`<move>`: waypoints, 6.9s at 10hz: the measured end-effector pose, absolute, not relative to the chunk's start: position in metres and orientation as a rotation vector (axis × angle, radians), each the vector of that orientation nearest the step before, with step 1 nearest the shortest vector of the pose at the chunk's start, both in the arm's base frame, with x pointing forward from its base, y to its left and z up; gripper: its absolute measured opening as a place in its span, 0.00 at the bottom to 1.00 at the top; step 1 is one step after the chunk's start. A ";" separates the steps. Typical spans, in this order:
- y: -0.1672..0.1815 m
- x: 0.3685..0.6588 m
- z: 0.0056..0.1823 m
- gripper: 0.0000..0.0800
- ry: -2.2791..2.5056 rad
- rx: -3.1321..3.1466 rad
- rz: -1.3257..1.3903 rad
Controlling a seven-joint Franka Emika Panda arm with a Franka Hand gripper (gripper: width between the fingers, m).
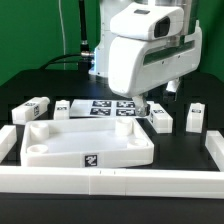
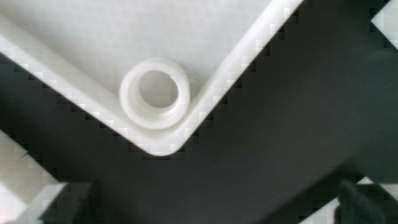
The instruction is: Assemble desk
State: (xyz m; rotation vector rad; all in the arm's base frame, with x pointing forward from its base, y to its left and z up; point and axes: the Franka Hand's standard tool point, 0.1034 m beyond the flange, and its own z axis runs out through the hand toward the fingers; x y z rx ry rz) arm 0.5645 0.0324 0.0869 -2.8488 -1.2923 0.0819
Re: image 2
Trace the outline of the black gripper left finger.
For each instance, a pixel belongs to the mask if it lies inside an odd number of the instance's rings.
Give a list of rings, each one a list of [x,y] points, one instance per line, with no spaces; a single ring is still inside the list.
[[[98,182],[66,184],[40,216],[43,224],[104,224],[104,200]]]

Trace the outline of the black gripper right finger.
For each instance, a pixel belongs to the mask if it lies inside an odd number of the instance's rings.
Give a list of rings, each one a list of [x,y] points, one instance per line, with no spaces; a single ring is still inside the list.
[[[398,224],[398,200],[379,184],[340,184],[337,224]]]

